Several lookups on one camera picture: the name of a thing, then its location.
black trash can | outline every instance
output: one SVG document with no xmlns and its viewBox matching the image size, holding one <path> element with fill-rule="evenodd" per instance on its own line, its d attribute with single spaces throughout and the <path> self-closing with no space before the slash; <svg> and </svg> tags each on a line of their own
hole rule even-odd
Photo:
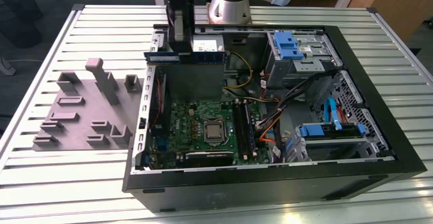
<svg viewBox="0 0 433 224">
<path fill-rule="evenodd" d="M 40 42 L 40 33 L 34 23 L 19 19 L 15 9 L 19 4 L 0 5 L 0 33 L 18 48 L 34 47 Z"/>
<path fill-rule="evenodd" d="M 34 22 L 42 18 L 42 12 L 35 0 L 3 0 L 3 2 L 7 5 L 11 4 L 11 9 L 23 21 Z"/>
</svg>

cpu socket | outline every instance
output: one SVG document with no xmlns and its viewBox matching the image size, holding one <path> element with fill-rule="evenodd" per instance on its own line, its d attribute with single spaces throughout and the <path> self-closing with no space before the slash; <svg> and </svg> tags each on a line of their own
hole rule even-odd
<svg viewBox="0 0 433 224">
<path fill-rule="evenodd" d="M 205 142 L 212 146 L 217 146 L 225 142 L 226 129 L 224 119 L 205 121 Z"/>
</svg>

ram slot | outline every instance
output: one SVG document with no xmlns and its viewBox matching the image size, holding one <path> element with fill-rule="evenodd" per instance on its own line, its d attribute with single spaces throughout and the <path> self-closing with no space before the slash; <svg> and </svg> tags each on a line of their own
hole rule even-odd
<svg viewBox="0 0 433 224">
<path fill-rule="evenodd" d="M 248 160 L 249 157 L 257 156 L 257 152 L 250 112 L 245 102 L 236 102 L 233 104 L 233 116 L 237 131 L 238 154 L 241 159 Z"/>
</svg>

green motherboard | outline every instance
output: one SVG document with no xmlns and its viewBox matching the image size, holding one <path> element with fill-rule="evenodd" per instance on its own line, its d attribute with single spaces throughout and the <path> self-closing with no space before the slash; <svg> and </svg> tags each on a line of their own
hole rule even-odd
<svg viewBox="0 0 433 224">
<path fill-rule="evenodd" d="M 233 120 L 234 102 L 174 102 L 171 104 L 170 136 L 167 152 L 230 151 L 234 153 L 233 165 L 269 163 L 268 148 L 257 149 L 257 156 L 249 159 L 238 155 L 237 130 Z M 261 119 L 257 102 L 248 104 L 250 119 Z M 165 156 L 162 168 L 175 168 L 175 159 Z"/>
</svg>

slotted metal table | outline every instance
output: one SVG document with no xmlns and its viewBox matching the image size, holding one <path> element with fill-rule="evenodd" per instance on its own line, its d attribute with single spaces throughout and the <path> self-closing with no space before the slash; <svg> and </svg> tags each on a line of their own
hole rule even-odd
<svg viewBox="0 0 433 224">
<path fill-rule="evenodd" d="M 252 7 L 254 24 L 337 25 L 429 169 L 345 201 L 151 213 L 122 192 L 127 151 L 34 152 L 62 71 L 81 78 L 89 57 L 115 78 L 145 76 L 143 52 L 163 6 L 86 6 L 70 13 L 0 141 L 0 223 L 368 223 L 432 221 L 433 83 L 420 61 L 379 14 L 367 9 Z M 198 23 L 208 22 L 197 8 Z"/>
</svg>

